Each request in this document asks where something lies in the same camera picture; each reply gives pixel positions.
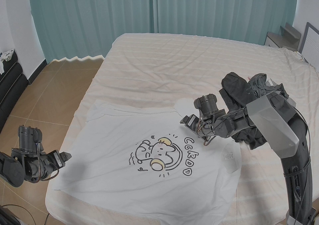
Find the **cartoon face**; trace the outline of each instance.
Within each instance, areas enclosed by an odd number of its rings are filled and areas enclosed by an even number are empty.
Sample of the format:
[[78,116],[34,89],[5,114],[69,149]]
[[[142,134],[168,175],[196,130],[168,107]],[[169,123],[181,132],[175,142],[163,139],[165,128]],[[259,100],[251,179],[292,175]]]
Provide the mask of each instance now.
[[136,149],[135,157],[139,164],[150,160],[150,167],[153,170],[162,171],[177,167],[181,161],[182,152],[170,139],[162,137],[153,145],[149,140],[144,140]]

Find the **curtain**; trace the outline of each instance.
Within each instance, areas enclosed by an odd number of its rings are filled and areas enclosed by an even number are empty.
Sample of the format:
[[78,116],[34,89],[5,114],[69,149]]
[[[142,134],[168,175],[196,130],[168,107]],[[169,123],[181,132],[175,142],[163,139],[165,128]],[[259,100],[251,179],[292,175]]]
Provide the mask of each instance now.
[[30,0],[47,62],[106,56],[123,33],[174,33],[263,45],[297,0]]
[[220,37],[264,45],[267,32],[292,25],[297,0],[157,0],[160,33]]
[[48,63],[106,56],[123,33],[154,32],[152,0],[30,0],[30,5]]

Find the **black garment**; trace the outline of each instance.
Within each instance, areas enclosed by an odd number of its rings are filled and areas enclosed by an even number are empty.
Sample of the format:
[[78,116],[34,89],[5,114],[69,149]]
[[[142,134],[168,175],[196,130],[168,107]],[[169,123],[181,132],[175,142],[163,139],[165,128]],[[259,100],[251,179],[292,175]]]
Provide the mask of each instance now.
[[[241,78],[234,72],[230,72],[221,81],[222,89],[219,91],[225,101],[229,112],[236,111],[245,107],[248,103],[273,91],[279,91],[284,97],[289,95],[285,92],[282,84],[277,86],[266,86],[267,75],[259,73],[251,78],[249,82]],[[245,141],[249,144],[251,150],[263,145],[266,142],[265,137],[257,127],[241,130],[232,138],[236,141]]]

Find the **white wall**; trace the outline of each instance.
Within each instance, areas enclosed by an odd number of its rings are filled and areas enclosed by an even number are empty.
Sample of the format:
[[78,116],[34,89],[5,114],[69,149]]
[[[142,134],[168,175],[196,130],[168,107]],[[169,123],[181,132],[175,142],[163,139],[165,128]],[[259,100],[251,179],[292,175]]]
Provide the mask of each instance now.
[[301,32],[301,41],[307,22],[319,29],[319,0],[297,0],[297,8],[295,19],[293,21],[293,27]]
[[45,59],[31,15],[30,0],[0,0],[0,52],[12,48],[27,78]]

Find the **tiled floor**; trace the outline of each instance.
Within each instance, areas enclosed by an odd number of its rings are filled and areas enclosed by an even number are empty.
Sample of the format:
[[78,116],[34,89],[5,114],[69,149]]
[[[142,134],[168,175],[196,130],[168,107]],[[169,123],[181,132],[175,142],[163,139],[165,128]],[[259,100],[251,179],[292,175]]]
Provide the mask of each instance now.
[[[0,151],[8,155],[11,148],[18,148],[19,125],[37,127],[43,134],[42,144],[46,152],[59,150],[69,125],[86,90],[100,68],[102,58],[83,61],[53,61],[28,86],[11,112],[1,134]],[[36,224],[44,224],[48,211],[45,195],[48,182],[24,182],[14,188],[0,178],[0,204],[15,204],[26,208]],[[34,224],[27,211],[20,207],[8,207],[26,224]],[[47,225],[62,224],[49,216]]]

